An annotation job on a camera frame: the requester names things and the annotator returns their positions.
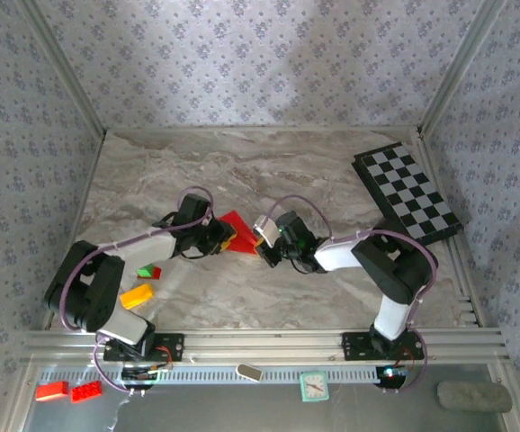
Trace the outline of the teal square clock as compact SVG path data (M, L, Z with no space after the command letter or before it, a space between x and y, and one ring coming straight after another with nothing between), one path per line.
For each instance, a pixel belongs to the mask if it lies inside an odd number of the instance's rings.
M324 372L312 371L300 375L300 392L303 402L320 402L329 399L327 376Z

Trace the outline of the yellow toy brick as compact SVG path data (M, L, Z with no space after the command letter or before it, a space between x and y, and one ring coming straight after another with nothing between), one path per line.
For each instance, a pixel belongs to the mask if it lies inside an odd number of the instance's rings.
M154 297L154 291L149 283L139 285L120 295L121 305L126 310L132 310L135 307L144 304Z

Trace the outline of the small grey white block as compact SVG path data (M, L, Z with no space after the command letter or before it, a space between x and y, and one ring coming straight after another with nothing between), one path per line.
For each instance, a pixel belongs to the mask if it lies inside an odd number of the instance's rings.
M263 371L249 364L239 364L235 372L241 378L254 383L260 383L263 379Z

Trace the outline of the black and grey chessboard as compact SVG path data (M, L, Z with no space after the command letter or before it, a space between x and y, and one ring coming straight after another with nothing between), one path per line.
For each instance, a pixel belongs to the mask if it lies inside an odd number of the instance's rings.
M352 167L382 215L427 246L458 234L462 223L401 143L354 156Z

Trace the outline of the grey metal shelf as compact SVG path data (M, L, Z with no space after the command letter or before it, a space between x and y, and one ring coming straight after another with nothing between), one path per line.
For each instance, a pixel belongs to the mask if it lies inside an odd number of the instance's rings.
M157 384L133 396L104 386L102 396L82 403L38 402L36 378L19 397L7 431L514 432L501 413L452 411L436 397L440 382L488 382L484 365L431 366L404 394L370 383L328 383L329 399L320 402L303 402L300 382Z

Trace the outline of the studded red toy brick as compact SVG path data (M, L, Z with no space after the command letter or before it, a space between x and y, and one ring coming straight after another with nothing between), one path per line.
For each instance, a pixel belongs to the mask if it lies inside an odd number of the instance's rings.
M87 382L71 389L70 401L73 404L98 398L103 395L103 386L101 381Z

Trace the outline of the smooth red toy brick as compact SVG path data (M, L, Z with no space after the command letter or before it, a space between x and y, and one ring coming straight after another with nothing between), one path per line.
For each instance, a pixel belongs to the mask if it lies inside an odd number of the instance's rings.
M35 392L35 400L38 402L54 401L67 397L69 383L66 381L49 382L41 384Z

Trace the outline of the grey stone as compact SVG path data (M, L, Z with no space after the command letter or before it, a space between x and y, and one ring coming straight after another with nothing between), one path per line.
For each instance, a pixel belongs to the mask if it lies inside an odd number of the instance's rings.
M444 381L437 384L436 397L452 411L508 413L513 407L509 390L496 382Z

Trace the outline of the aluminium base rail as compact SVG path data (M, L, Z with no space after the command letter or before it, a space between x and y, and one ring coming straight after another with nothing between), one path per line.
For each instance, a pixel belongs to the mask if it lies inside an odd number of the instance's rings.
M427 360L433 365L507 363L497 328L422 328ZM341 329L199 329L184 332L182 360L188 365L340 365L345 361ZM95 336L33 331L26 347L41 365L88 364Z

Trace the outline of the aluminium side rail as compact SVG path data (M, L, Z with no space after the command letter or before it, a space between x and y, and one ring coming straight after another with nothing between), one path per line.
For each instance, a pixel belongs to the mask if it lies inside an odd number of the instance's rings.
M444 196L444 184L437 172L438 165L430 153L430 148L425 144L423 135L416 127L412 127L410 136L421 167L423 167L437 191ZM464 232L459 231L454 236L443 240L441 244L453 281L458 310L456 313L458 325L462 327L486 327L486 320L470 275Z
M64 252L61 254L61 258L64 258L66 256L66 254L68 253L69 249L71 248L71 246L75 242L75 240L77 238L77 235L79 233L80 226L81 226L81 223L82 223L82 219L83 219L83 216L84 216L86 203L87 203L87 200L88 200L88 196L90 194L90 189L92 187L92 183L94 181L95 171L96 171L96 168L97 168L97 165L98 165L99 158L100 158L100 156L102 154L102 150L103 150L104 143L106 141L107 133L108 133L108 130L105 130L103 132L103 136L101 137L101 140L100 140L100 143L99 143L99 145L97 147L97 150L94 153L94 158L91 160L91 164L90 164L90 167L88 169L88 172L87 172L87 175L86 175L86 179L85 179L84 189L83 189L83 192L80 195L79 204L78 204L78 208L77 208L77 211L76 211L76 218L75 218L75 221L74 221L74 223L72 225L70 234L68 236L67 246L66 246Z

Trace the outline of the aluminium frame post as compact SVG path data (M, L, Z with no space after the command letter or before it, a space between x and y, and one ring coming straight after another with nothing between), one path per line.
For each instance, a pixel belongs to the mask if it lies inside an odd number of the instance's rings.
M508 0L482 0L480 8L463 36L462 43L453 55L434 97L417 126L418 135L422 140L427 140L435 131L444 111L507 2Z
M100 117L80 83L76 71L72 67L67 55L61 48L54 31L48 24L46 17L37 0L14 0L25 18L35 39L41 45L46 57L54 67L58 78L66 88L88 129L99 139L105 136L105 129Z

